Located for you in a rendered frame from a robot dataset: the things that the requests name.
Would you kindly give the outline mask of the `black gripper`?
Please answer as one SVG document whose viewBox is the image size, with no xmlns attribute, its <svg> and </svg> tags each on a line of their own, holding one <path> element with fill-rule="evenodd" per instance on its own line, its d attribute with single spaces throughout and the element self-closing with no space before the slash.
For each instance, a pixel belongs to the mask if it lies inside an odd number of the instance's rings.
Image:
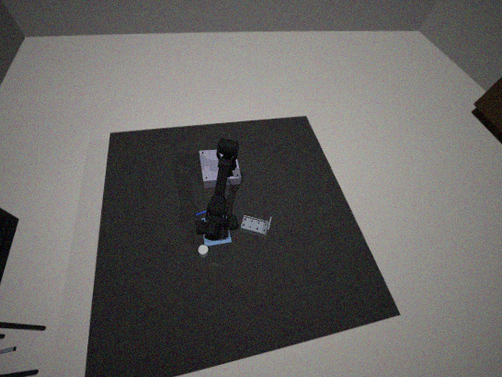
<svg viewBox="0 0 502 377">
<path fill-rule="evenodd" d="M 237 220 L 236 216 L 228 216 L 226 220 L 224 220 L 223 224 L 225 225 L 225 228 L 227 231 L 237 229 Z M 204 220 L 196 221 L 196 230 L 197 234 L 205 234 L 206 232 L 206 227 L 207 227 L 207 222 L 204 222 Z"/>
</svg>

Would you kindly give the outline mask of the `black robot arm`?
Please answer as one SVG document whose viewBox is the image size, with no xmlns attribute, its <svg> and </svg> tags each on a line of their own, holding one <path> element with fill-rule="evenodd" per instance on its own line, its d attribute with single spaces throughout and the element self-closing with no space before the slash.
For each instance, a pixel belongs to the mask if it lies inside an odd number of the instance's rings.
<svg viewBox="0 0 502 377">
<path fill-rule="evenodd" d="M 238 150 L 239 144 L 237 141 L 221 138 L 218 142 L 216 153 L 219 160 L 218 176 L 214 195 L 211 197 L 210 203 L 208 203 L 205 217 L 205 221 L 208 223 L 204 238 L 208 240 L 223 240 L 229 235 L 228 231 L 224 229 L 225 225 L 223 224 L 224 220 L 226 220 L 228 211 L 227 206 L 225 206 L 226 199 L 224 197 L 224 192 L 227 178 L 234 175 L 233 170 L 235 170 L 237 166 L 235 160 L 237 159 Z M 220 154 L 223 154 L 223 156 L 221 157 Z M 208 214 L 210 216 L 208 216 Z M 220 223 L 222 225 L 220 225 Z"/>
</svg>

